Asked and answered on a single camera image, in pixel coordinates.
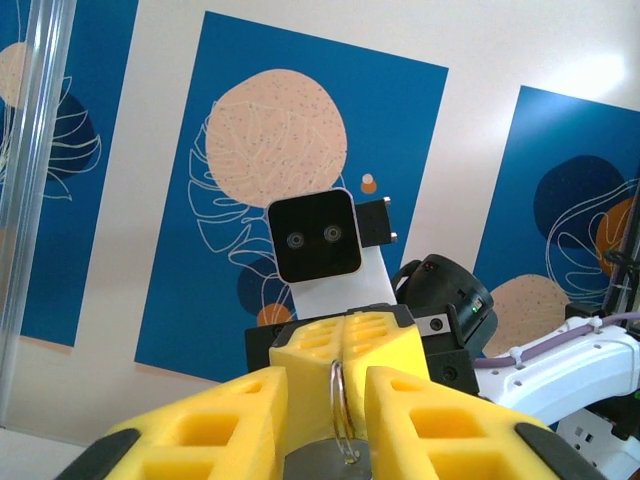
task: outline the key ring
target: key ring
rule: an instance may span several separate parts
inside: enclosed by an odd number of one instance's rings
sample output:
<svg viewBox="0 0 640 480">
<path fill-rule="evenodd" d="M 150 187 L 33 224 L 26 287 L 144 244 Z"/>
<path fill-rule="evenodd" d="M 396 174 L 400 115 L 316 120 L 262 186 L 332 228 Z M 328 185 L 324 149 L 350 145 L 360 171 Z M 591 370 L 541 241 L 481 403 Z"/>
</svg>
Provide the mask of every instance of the key ring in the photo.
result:
<svg viewBox="0 0 640 480">
<path fill-rule="evenodd" d="M 338 360 L 331 362 L 329 394 L 336 443 L 340 452 L 344 455 L 345 461 L 353 465 L 360 460 L 360 452 L 355 450 L 351 444 L 351 440 L 354 437 L 354 429 L 347 405 L 347 392 L 344 386 L 342 364 Z"/>
</svg>

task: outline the blue poster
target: blue poster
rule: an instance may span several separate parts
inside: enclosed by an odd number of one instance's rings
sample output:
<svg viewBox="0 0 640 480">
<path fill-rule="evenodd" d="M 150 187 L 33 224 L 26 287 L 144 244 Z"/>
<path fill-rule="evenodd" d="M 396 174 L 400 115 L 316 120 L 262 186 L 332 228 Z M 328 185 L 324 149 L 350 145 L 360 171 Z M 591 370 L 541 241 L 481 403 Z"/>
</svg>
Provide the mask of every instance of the blue poster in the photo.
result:
<svg viewBox="0 0 640 480">
<path fill-rule="evenodd" d="M 28 1 L 0 0 L 4 183 Z M 58 103 L 22 334 L 73 346 L 137 0 L 78 2 Z"/>
<path fill-rule="evenodd" d="M 447 69 L 207 13 L 136 361 L 226 381 L 244 331 L 295 318 L 264 217 L 345 186 L 389 196 L 400 266 Z"/>
<path fill-rule="evenodd" d="M 639 166 L 640 112 L 522 87 L 475 275 L 490 289 L 536 275 L 601 305 Z"/>
</svg>

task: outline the purple cable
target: purple cable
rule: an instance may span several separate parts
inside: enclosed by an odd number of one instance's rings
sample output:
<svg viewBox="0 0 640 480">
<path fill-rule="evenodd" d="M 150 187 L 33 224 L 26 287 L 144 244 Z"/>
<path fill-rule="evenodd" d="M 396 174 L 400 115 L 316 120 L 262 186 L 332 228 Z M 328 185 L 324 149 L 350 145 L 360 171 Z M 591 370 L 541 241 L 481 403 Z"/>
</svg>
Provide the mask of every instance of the purple cable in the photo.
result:
<svg viewBox="0 0 640 480">
<path fill-rule="evenodd" d="M 640 312 L 635 313 L 616 313 L 615 315 L 609 315 L 608 317 L 604 317 L 602 319 L 602 328 L 609 327 L 623 320 L 640 320 Z M 568 330 L 560 335 L 556 335 L 555 337 L 549 338 L 544 342 L 540 342 L 533 347 L 527 348 L 522 351 L 522 361 L 526 362 L 527 360 L 531 360 L 532 358 L 537 357 L 538 355 L 542 355 L 545 352 L 548 352 L 552 348 L 556 348 L 560 345 L 563 345 L 574 338 L 578 338 L 582 335 L 586 335 L 587 333 L 593 332 L 594 328 L 591 325 L 583 325 L 582 327 L 574 328 L 572 330 Z M 500 358 L 478 358 L 473 362 L 474 368 L 504 368 L 504 367 L 512 367 L 516 364 L 516 361 L 513 357 L 500 357 Z"/>
</svg>

